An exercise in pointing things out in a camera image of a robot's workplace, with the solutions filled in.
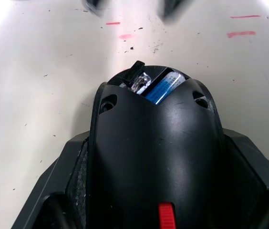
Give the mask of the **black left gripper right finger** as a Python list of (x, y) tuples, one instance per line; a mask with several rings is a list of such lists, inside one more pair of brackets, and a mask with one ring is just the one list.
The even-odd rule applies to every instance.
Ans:
[(245, 135), (224, 135), (221, 220), (227, 229), (269, 229), (269, 160)]

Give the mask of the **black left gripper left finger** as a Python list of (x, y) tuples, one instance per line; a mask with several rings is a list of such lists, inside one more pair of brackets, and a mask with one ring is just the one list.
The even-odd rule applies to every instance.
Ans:
[(54, 194), (65, 194), (89, 133), (87, 131), (70, 139), (60, 156), (42, 173), (12, 225), (13, 229), (31, 229), (45, 200)]

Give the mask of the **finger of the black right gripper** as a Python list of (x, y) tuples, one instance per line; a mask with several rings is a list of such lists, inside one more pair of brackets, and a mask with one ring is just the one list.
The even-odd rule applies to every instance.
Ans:
[(162, 19), (172, 16), (180, 5), (184, 2), (183, 0), (161, 0), (161, 9), (159, 11), (159, 16)]
[(86, 10), (98, 17), (102, 16), (101, 7), (104, 4), (104, 0), (81, 0), (81, 2)]

